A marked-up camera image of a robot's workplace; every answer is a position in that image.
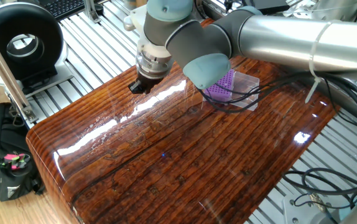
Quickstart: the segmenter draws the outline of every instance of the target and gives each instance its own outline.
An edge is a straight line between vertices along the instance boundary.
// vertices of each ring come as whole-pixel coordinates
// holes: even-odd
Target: purple pipette tip rack
[[[225,75],[221,80],[218,80],[217,84],[223,86],[229,90],[232,90],[234,87],[234,72],[235,70],[231,69],[227,75]],[[218,101],[229,101],[231,100],[231,92],[224,90],[216,84],[205,90],[205,94],[212,97],[214,100]]]

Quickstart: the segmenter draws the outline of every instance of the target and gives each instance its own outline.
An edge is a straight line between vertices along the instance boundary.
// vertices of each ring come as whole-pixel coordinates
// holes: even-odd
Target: black backpack
[[[0,103],[0,201],[14,200],[44,186],[26,144],[25,127],[10,103]]]

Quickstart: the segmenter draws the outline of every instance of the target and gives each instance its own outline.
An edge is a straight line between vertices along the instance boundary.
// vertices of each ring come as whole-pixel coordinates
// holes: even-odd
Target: cable bundle
[[[324,73],[324,72],[316,72],[317,76],[319,76],[320,78],[325,80],[325,83],[328,86],[328,93],[329,93],[329,98],[330,101],[333,105],[333,108],[335,109],[335,111],[338,113],[338,115],[343,118],[345,121],[357,126],[357,122],[353,121],[352,119],[348,119],[348,118],[344,118],[343,115],[341,113],[339,113],[336,108],[335,108],[335,104],[333,102],[332,99],[332,94],[330,91],[330,86],[329,83],[334,84],[335,86],[337,86],[338,88],[340,88],[341,90],[343,90],[350,98],[352,98],[354,100],[354,102],[357,104],[357,86],[354,83],[351,83],[348,80],[345,80],[344,78],[340,78],[334,74],[331,73]],[[234,99],[234,100],[230,100],[230,101],[226,101],[226,102],[222,102],[222,101],[216,101],[213,98],[211,98],[210,96],[208,96],[207,94],[205,94],[204,92],[202,92],[201,90],[200,93],[203,95],[203,97],[207,100],[207,102],[209,102],[209,104],[211,104],[216,110],[219,111],[223,111],[225,113],[240,113],[242,111],[247,110],[248,108],[252,107],[253,105],[255,105],[256,103],[260,102],[261,100],[263,100],[265,97],[267,97],[270,93],[272,93],[273,91],[286,86],[288,84],[291,84],[293,82],[297,82],[297,81],[302,81],[302,80],[306,80],[306,79],[310,79],[313,78],[313,76],[311,76],[310,72],[299,72],[299,73],[295,73],[293,75],[287,76],[287,77],[282,77],[279,78],[277,80],[274,80],[272,82],[269,82],[266,85],[262,85],[262,86],[258,86],[253,88],[251,91],[249,91],[248,93],[239,93],[239,92],[235,92],[235,91],[231,91],[227,88],[224,88],[222,86],[219,86],[220,88],[226,90],[226,91],[230,91],[232,93],[235,94],[240,94],[241,97]],[[220,108],[219,106],[215,105],[214,103],[224,103],[224,104],[228,104],[228,103],[235,103],[238,101],[242,101],[245,100],[246,98],[249,98],[250,96],[259,94],[259,99],[252,102],[251,104],[247,105],[244,108],[241,108],[240,110],[225,110],[223,108]],[[351,182],[352,184],[355,184],[356,187],[352,188],[352,189],[346,189],[343,190],[341,189],[339,186],[337,186],[336,184],[334,184],[333,182],[331,182],[330,180],[327,180],[326,178],[320,177],[319,175],[315,175],[313,174],[314,172],[327,172],[329,174],[333,174],[338,176],[339,178],[346,180],[348,182]],[[302,177],[302,183],[298,183],[295,182],[293,180],[291,180],[290,178],[288,178],[288,175],[300,175]],[[322,181],[326,184],[328,184],[330,187],[332,187],[334,190],[321,190],[321,189],[316,189],[313,187],[310,187],[307,185],[306,183],[306,179],[307,178],[313,178],[313,179],[317,179],[319,181]],[[304,189],[307,191],[307,194],[301,195],[300,197],[298,197],[295,201],[294,201],[294,205],[299,207],[308,203],[317,203],[320,204],[324,207],[327,208],[335,208],[335,209],[341,209],[341,208],[353,208],[355,206],[355,204],[357,203],[357,180],[352,179],[351,177],[348,177],[345,174],[342,174],[340,172],[331,170],[331,169],[326,169],[326,168],[314,168],[314,169],[310,169],[308,171],[305,172],[301,172],[301,171],[288,171],[283,175],[283,179],[286,180],[288,183],[292,184],[293,186],[296,186],[300,189]],[[312,201],[308,201],[308,202],[304,202],[301,203],[300,205],[296,204],[296,201],[298,201],[299,198],[306,196],[306,195],[311,195],[313,193],[317,193],[317,194],[323,194],[323,195],[341,195],[344,198],[346,198],[346,200],[349,202],[349,204],[347,206],[343,206],[343,207],[332,207],[330,205],[326,205],[324,203],[318,203],[318,202],[312,202]]]

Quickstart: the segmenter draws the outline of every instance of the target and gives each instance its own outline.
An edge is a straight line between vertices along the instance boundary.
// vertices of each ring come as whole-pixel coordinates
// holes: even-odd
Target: wooden table
[[[266,83],[277,65],[236,57]],[[202,103],[174,65],[149,95],[133,67],[34,126],[27,142],[58,211],[72,223],[240,223],[335,114],[295,84],[255,111]]]

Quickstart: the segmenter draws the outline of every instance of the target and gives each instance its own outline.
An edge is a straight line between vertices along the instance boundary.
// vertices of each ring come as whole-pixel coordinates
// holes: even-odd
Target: cable tie
[[[325,26],[323,27],[321,32],[318,34],[317,38],[315,39],[315,41],[311,47],[310,58],[308,60],[308,67],[310,69],[311,75],[314,76],[314,84],[311,87],[311,90],[305,99],[305,103],[308,103],[310,101],[311,96],[314,94],[315,90],[317,89],[318,84],[322,81],[322,79],[315,74],[314,56],[315,56],[315,52],[317,51],[317,45],[320,43],[323,33],[325,33],[325,31],[333,24],[333,22],[334,21],[329,21],[325,24]]]

